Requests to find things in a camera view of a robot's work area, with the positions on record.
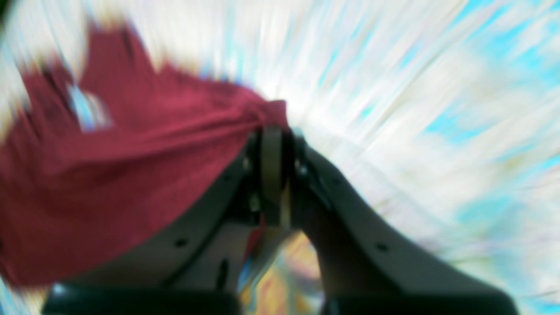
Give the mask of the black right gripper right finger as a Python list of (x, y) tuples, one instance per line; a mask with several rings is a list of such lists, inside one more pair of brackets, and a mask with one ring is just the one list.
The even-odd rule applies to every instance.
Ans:
[(291, 135), (291, 224), (314, 245), (322, 315), (516, 315), (512, 299), (385, 222), (302, 135)]

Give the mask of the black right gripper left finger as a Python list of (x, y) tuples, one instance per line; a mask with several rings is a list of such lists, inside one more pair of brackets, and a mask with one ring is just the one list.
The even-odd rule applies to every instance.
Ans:
[(290, 227), (285, 134), (269, 127), (246, 145), (194, 205), (154, 236), (56, 283), (44, 315), (240, 315), (246, 258), (266, 229)]

